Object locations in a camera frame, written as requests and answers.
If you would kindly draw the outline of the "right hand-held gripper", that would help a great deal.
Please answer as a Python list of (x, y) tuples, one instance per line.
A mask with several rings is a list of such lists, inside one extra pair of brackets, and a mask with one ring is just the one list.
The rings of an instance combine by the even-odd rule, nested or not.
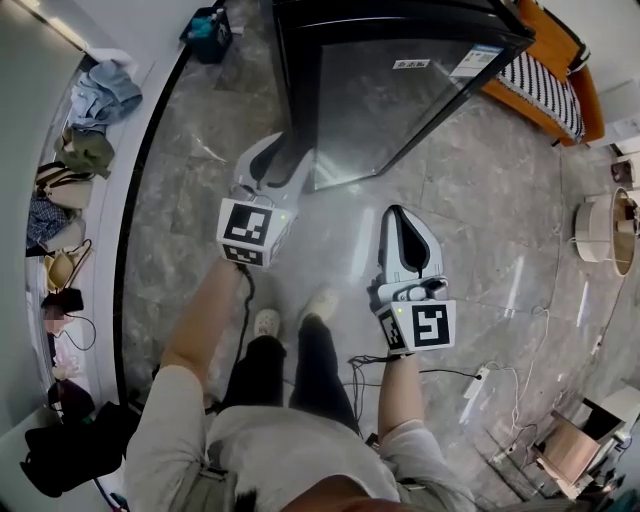
[(367, 291), (389, 355), (453, 347), (456, 302), (442, 276), (439, 242), (420, 218), (399, 205), (382, 215), (378, 265), (381, 273)]

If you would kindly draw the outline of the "black glass-door fridge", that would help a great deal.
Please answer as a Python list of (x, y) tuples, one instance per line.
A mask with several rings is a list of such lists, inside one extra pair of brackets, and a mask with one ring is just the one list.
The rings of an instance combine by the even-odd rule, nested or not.
[(532, 45), (518, 0), (265, 0), (317, 192), (386, 173)]

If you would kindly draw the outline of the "person's right cream shoe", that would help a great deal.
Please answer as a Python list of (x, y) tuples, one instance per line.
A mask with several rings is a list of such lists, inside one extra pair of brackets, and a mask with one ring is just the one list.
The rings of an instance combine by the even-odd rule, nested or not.
[(309, 299), (302, 311), (301, 319), (317, 317), (324, 323), (332, 318), (339, 303), (339, 293), (331, 287), (322, 287)]

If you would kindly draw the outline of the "person's left cream shoe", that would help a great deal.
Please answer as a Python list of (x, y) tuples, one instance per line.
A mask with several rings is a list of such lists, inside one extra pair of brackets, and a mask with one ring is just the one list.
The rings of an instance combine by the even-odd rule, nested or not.
[(254, 337), (269, 336), (277, 338), (280, 331), (281, 316), (274, 309), (260, 310), (254, 319)]

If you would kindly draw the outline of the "dark blue storage crate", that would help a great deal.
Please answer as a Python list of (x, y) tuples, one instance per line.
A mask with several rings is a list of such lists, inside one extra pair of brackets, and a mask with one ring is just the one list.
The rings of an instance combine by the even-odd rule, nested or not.
[(183, 29), (179, 40), (202, 64), (219, 64), (232, 42), (233, 34), (223, 6), (198, 9)]

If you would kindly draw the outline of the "person's black trousers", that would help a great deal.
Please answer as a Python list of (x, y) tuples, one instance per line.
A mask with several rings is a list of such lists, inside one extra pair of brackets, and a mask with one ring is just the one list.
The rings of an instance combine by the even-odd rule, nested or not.
[[(270, 335), (251, 341), (233, 367), (220, 408), (284, 404), (286, 350)], [(329, 328), (320, 316), (307, 315), (298, 332), (298, 359), (289, 406), (336, 421), (359, 431), (338, 372), (338, 360)]]

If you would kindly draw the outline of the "light blue denim garment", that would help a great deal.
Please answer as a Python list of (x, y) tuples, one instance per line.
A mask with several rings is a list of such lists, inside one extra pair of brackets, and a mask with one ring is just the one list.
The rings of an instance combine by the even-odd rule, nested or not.
[(105, 133), (142, 103), (141, 89), (119, 63), (100, 62), (84, 72), (73, 86), (69, 125), (81, 131)]

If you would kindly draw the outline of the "olive green garment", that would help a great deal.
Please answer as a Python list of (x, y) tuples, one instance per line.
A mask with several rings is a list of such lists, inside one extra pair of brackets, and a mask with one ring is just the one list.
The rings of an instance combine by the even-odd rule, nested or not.
[(67, 127), (56, 139), (58, 160), (75, 173), (89, 173), (107, 179), (114, 150), (106, 137), (97, 131), (83, 132)]

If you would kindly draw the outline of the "round white wooden-top table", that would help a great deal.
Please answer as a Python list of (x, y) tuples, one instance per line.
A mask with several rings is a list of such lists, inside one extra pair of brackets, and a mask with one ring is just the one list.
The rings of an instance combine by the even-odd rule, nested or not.
[(618, 276), (626, 277), (640, 253), (640, 189), (618, 187), (586, 197), (577, 209), (574, 243), (585, 262), (609, 261)]

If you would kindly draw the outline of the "black-and-white striped blanket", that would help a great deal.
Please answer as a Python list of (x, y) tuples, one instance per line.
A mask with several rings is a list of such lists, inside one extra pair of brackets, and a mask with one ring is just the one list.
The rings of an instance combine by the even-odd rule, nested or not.
[(523, 52), (496, 76), (499, 83), (550, 117), (572, 142), (581, 142), (586, 125), (573, 86), (559, 81), (542, 63)]

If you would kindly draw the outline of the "yellow bag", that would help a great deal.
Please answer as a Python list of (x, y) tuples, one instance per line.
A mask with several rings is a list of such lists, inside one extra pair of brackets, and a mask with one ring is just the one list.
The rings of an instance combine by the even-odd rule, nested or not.
[(47, 290), (57, 293), (71, 287), (91, 251), (92, 241), (85, 239), (73, 249), (59, 250), (54, 256), (46, 256), (44, 267)]

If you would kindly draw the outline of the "blue checked cloth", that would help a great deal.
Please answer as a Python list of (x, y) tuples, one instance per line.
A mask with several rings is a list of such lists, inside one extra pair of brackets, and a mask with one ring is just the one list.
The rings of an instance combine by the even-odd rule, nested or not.
[(46, 197), (33, 195), (29, 204), (26, 248), (43, 246), (71, 223), (72, 217)]

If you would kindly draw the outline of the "person's light grey shirt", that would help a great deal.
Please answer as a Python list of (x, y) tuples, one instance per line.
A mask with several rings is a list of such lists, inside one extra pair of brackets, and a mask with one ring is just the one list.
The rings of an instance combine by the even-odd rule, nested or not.
[(336, 421), (292, 408), (234, 406), (207, 424), (200, 381), (184, 367), (165, 367), (127, 447), (132, 512), (167, 512), (186, 481), (208, 467), (235, 474), (236, 498), (255, 498), (256, 512), (281, 512), (332, 476), (396, 502), (407, 499), (401, 484), (414, 483), (428, 510), (475, 512), (472, 493), (419, 420), (397, 426), (378, 450)]

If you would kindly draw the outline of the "orange sofa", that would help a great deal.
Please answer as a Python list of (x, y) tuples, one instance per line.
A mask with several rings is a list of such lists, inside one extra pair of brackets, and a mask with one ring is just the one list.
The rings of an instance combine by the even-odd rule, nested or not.
[(587, 66), (589, 47), (538, 0), (515, 0), (515, 5), (520, 20), (534, 31), (534, 43), (524, 52), (542, 63), (559, 81), (568, 81), (573, 86), (580, 102), (586, 135), (581, 142), (572, 142), (550, 117), (511, 92), (496, 77), (482, 91), (532, 121), (554, 137), (557, 144), (575, 146), (601, 138), (604, 135), (604, 123), (595, 85)]

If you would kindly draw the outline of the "large black bag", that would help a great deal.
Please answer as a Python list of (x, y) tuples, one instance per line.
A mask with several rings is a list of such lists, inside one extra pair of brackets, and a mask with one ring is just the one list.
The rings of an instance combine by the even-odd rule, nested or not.
[(20, 467), (42, 494), (58, 498), (120, 468), (141, 415), (107, 403), (90, 423), (54, 424), (25, 433)]

